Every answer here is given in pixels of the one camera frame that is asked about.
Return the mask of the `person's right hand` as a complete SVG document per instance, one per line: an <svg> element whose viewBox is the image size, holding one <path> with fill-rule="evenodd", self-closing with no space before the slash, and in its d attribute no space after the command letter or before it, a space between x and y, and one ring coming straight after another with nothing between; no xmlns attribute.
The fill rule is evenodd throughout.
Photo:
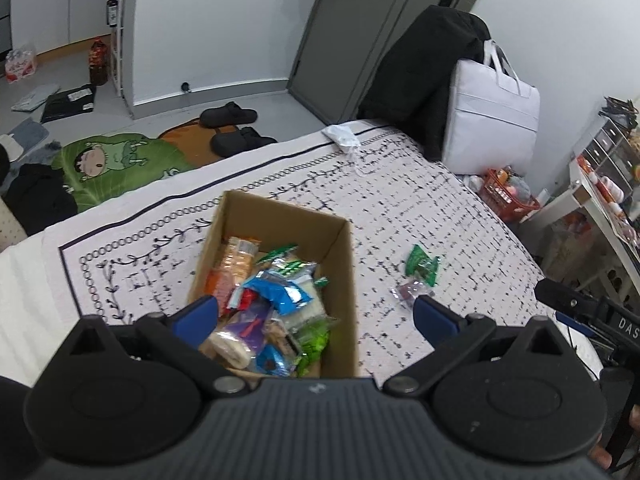
<svg viewBox="0 0 640 480"><path fill-rule="evenodd" d="M629 448L631 441L634 439L639 440L638 404L634 404L629 409L627 427L623 428L623 425L619 423L612 436L608 439L608 443L606 445L597 443L589 452L589 458L610 474L615 474L617 471L624 470L638 462L639 451L634 452L626 460L623 459L623 456L627 453L627 448Z"/></svg>

